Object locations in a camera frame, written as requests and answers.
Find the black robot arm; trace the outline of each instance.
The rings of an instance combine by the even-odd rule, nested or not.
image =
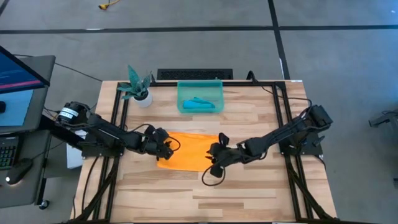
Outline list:
[[[119,149],[123,147],[139,154],[150,154],[164,159],[170,159],[173,154],[173,150],[169,148],[170,143],[164,143],[169,137],[164,129],[155,129],[146,124],[148,127],[144,133],[125,131],[92,113],[87,105],[79,102],[66,103],[58,114],[56,125],[70,130],[86,131],[86,139],[78,142],[78,147],[87,156],[93,156],[91,154],[96,152],[101,152],[102,156],[120,156]]]
[[[237,143],[236,148],[227,147],[228,137],[219,135],[219,142],[211,145],[208,157],[213,163],[210,174],[221,178],[225,167],[235,164],[247,164],[265,158],[268,148],[298,133],[319,133],[330,127],[332,120],[322,106],[311,106],[300,113],[291,122],[263,137],[250,138]]]

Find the white pot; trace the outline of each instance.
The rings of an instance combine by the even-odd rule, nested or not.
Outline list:
[[[139,107],[141,108],[145,108],[148,107],[149,105],[152,104],[152,94],[150,93],[149,89],[148,89],[148,95],[147,98],[143,99],[143,100],[136,100],[133,97],[134,101],[138,104]]]

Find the computer mouse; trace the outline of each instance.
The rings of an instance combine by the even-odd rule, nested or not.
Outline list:
[[[14,164],[7,173],[6,181],[9,185],[16,184],[25,174],[30,170],[33,165],[33,160],[28,158],[20,159],[16,164]]]

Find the floor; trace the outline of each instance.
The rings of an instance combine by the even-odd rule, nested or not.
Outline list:
[[[14,54],[55,55],[58,63],[101,80],[125,80],[127,64],[140,74],[158,68],[232,68],[235,79],[252,70],[258,79],[303,80],[308,97],[334,120],[322,146],[338,216],[376,223],[398,219],[393,183],[398,142],[388,124],[368,125],[368,119],[398,106],[397,1],[273,0],[280,38],[270,29],[267,0],[122,0],[101,11],[98,5],[104,2],[0,0],[0,44]],[[208,26],[252,28],[133,29]],[[102,28],[110,30],[82,30]],[[55,67],[46,107],[55,110],[71,100],[94,105],[100,86]],[[2,222],[67,220],[78,175],[74,170],[49,180],[47,210],[32,205],[1,209]]]

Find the yellow object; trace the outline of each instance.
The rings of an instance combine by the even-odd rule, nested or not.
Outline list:
[[[211,160],[206,156],[210,156],[207,151],[210,150],[211,144],[218,142],[217,135],[206,134],[187,134],[168,132],[168,134],[181,143],[179,150],[175,151],[169,160],[159,159],[157,166],[173,170],[185,171],[205,171],[212,165]],[[170,148],[178,148],[178,143],[173,139]]]
[[[98,7],[102,10],[106,10],[110,5],[118,3],[120,0],[116,0],[114,2],[106,3],[106,4],[100,4]]]

